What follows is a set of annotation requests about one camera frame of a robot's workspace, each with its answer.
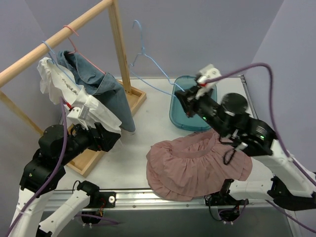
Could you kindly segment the blue denim skirt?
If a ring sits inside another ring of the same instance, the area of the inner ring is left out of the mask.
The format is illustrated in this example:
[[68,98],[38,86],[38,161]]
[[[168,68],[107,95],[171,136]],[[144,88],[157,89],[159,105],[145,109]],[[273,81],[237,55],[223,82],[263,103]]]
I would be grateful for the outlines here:
[[124,88],[112,74],[100,71],[78,52],[59,51],[57,62],[72,72],[78,85],[83,85],[88,94],[117,116],[122,129],[136,130]]

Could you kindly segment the blue wire hanger front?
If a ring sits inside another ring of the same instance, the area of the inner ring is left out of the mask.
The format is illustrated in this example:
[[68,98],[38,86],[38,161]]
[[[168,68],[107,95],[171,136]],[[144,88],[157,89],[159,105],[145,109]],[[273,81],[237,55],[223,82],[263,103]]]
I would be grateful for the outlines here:
[[171,97],[175,97],[174,94],[171,94],[171,93],[168,93],[164,90],[161,90],[155,86],[153,86],[152,84],[146,82],[144,79],[142,79],[141,77],[139,77],[133,70],[132,68],[134,68],[135,64],[136,64],[136,61],[137,59],[140,57],[140,56],[143,56],[143,57],[146,57],[147,59],[150,59],[154,64],[155,66],[160,70],[160,72],[166,77],[168,83],[172,86],[176,86],[178,89],[180,89],[180,91],[183,91],[184,92],[184,89],[178,85],[177,83],[175,82],[172,82],[170,77],[166,74],[166,72],[160,67],[160,65],[151,57],[149,56],[147,53],[146,53],[146,48],[145,48],[145,43],[144,43],[144,39],[143,39],[143,29],[142,29],[142,26],[140,24],[140,22],[138,20],[134,20],[133,21],[133,25],[132,25],[132,28],[134,28],[135,26],[137,25],[138,29],[139,29],[139,32],[140,32],[140,42],[141,42],[141,49],[140,49],[140,52],[136,54],[133,62],[131,62],[129,65],[128,65],[128,69],[129,71],[131,72],[131,74],[133,76],[135,76],[137,79],[139,79],[141,82],[145,83],[146,85],[148,85],[149,87],[153,88],[154,90],[156,91],[159,91],[163,94],[167,94]]

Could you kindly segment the blue wire hanger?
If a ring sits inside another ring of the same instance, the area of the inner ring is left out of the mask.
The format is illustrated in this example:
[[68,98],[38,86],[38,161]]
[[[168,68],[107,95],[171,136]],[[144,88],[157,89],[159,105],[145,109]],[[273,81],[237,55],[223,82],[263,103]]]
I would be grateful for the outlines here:
[[132,28],[134,28],[135,26],[137,25],[138,29],[139,29],[139,32],[140,32],[140,42],[141,42],[141,49],[140,49],[140,52],[136,54],[133,62],[131,62],[129,65],[128,65],[128,69],[129,71],[131,72],[131,74],[133,76],[135,76],[137,79],[139,79],[141,82],[145,83],[146,85],[148,85],[149,87],[153,88],[154,90],[156,91],[159,91],[163,94],[167,94],[171,97],[175,97],[174,94],[171,94],[171,93],[168,93],[164,90],[161,90],[155,86],[153,86],[152,84],[146,82],[144,79],[142,79],[141,77],[139,77],[133,70],[132,68],[134,68],[135,64],[136,64],[136,61],[137,59],[140,57],[140,56],[143,56],[143,57],[146,57],[147,59],[150,59],[154,64],[155,66],[160,70],[160,72],[166,77],[168,83],[172,86],[176,86],[178,89],[180,89],[180,91],[183,91],[184,92],[184,89],[178,85],[177,83],[175,82],[172,82],[170,77],[166,74],[166,72],[160,67],[160,65],[151,57],[149,56],[147,53],[146,53],[146,48],[145,48],[145,43],[144,43],[144,39],[143,39],[143,29],[142,29],[142,26],[140,24],[140,22],[138,20],[134,20],[133,21],[133,25],[132,25]]
[[56,54],[55,54],[54,50],[48,45],[47,42],[45,42],[45,41],[43,41],[43,40],[42,40],[41,42],[48,48],[48,55],[49,55],[49,57],[50,57],[52,63],[53,63],[54,65],[56,65],[56,67],[57,67],[58,69],[60,69],[61,72],[63,72],[63,73],[66,75],[67,78],[69,78],[74,84],[76,84],[75,80],[72,79],[72,78],[70,77],[70,75],[69,75],[68,73],[66,73],[66,72],[61,68],[61,66],[58,64],[57,58],[56,58]]

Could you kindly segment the pink ruffled skirt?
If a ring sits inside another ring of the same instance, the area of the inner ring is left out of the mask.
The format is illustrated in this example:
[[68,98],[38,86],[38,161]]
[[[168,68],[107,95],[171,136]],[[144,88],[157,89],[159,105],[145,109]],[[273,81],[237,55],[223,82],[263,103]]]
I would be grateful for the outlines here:
[[166,200],[190,201],[220,191],[226,179],[245,181],[252,160],[236,152],[225,165],[224,155],[232,152],[228,142],[220,143],[219,134],[210,129],[152,145],[146,155],[150,188]]

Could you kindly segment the white ruffled skirt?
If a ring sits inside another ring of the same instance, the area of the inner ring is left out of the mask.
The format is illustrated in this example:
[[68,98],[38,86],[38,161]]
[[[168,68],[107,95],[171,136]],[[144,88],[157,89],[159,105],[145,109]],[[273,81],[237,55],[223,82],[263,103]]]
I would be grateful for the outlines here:
[[[63,66],[61,66],[61,68],[74,79],[74,75],[68,69]],[[53,104],[58,104],[59,98],[63,97],[69,104],[65,106],[68,109],[66,112],[67,115],[73,107],[81,108],[85,105],[89,107],[86,119],[88,127],[95,128],[94,123],[100,122],[106,130],[121,134],[121,121],[116,115],[106,108],[98,99],[89,95],[84,86],[74,84],[67,78],[66,75],[52,63],[50,58],[44,57],[40,59],[37,70],[41,77],[40,91],[43,94],[47,93]]]

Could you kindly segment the pink wire hanger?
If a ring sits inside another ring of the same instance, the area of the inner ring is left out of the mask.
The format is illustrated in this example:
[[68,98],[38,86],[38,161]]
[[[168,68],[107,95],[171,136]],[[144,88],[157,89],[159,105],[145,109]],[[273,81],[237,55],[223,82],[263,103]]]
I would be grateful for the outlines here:
[[[79,36],[78,33],[72,29],[69,25],[64,25],[63,28],[67,28],[69,29],[72,33],[74,33],[76,36]],[[68,37],[68,40],[70,41],[72,47],[74,48],[74,50],[72,52],[70,52],[70,54],[74,54],[74,53],[78,53],[82,58],[84,58],[89,64],[91,64],[93,67],[95,67],[98,71],[100,71],[103,75],[106,75],[106,72],[104,72],[103,70],[101,70],[98,66],[96,66],[93,62],[91,62],[88,58],[86,58],[81,52],[78,51],[76,45],[74,44],[74,42],[72,41],[72,39],[70,37]]]

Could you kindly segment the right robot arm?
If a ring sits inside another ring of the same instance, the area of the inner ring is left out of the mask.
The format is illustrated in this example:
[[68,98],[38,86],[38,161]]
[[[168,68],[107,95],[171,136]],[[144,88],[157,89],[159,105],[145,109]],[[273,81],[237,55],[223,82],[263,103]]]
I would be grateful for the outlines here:
[[316,189],[312,184],[315,173],[296,166],[295,158],[285,155],[276,132],[247,113],[247,100],[238,93],[228,93],[218,104],[208,94],[196,99],[198,89],[193,86],[185,91],[178,90],[175,96],[188,117],[198,115],[219,134],[223,145],[231,147],[223,156],[223,163],[229,165],[235,161],[237,152],[243,152],[272,173],[272,177],[261,181],[225,180],[221,190],[215,193],[221,200],[220,205],[258,199],[273,201],[291,211],[315,209]]

